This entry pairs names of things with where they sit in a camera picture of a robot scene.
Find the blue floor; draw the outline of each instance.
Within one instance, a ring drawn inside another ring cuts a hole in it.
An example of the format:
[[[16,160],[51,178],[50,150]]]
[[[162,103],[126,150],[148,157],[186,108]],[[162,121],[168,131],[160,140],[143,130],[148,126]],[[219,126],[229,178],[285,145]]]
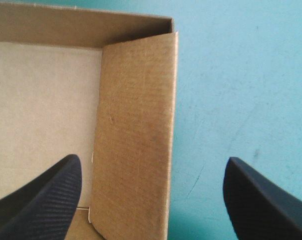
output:
[[[302,0],[27,2],[174,17],[169,240],[236,239],[222,196],[229,156],[302,199]]]

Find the cardboard edge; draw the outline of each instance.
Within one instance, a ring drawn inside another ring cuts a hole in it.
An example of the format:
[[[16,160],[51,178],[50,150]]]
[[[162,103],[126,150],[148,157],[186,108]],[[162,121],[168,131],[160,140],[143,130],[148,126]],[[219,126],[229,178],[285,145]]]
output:
[[[125,16],[136,16],[136,17],[143,17],[143,18],[151,18],[151,19],[160,19],[160,20],[171,20],[172,17],[170,16],[161,16],[156,14],[139,14],[133,12],[125,12],[125,11],[109,11],[103,10],[98,8],[85,8],[85,7],[77,7],[70,6],[70,5],[49,5],[49,4],[39,4],[39,3],[24,3],[22,1],[14,1],[14,2],[7,2],[0,0],[0,5],[17,5],[17,6],[27,6],[27,7],[35,7],[35,8],[44,8],[44,9],[57,9],[57,10],[74,10],[74,11],[81,11],[81,12],[90,12],[90,13],[104,13],[104,14],[112,14],[112,15],[125,15]]]
[[[173,140],[174,140],[174,122],[175,122],[175,106],[176,106],[176,86],[177,86],[177,67],[178,67],[178,38],[179,33],[175,32],[175,58],[174,58],[174,69],[173,69],[173,94],[172,94],[172,119],[171,119],[171,129],[170,129],[170,146],[169,146],[169,169],[172,169],[172,156],[173,156]],[[167,199],[166,199],[166,220],[165,220],[165,235],[168,236],[169,227],[169,215],[170,215],[170,203],[171,203],[171,177],[172,173],[169,171],[168,182],[167,182]]]

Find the corrugated cardboard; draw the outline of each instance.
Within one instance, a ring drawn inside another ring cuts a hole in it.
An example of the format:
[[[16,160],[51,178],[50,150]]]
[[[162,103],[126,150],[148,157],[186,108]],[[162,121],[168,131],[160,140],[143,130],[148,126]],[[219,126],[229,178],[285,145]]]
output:
[[[169,17],[0,3],[0,197],[79,154],[79,206],[90,206],[93,225],[78,210],[68,240],[103,239],[96,230],[107,240],[166,239],[172,26]]]
[[[0,42],[0,198],[67,154],[89,207],[102,50]]]
[[[166,238],[176,41],[103,48],[91,221],[108,240]]]
[[[0,3],[0,42],[102,48],[171,30],[169,17]]]

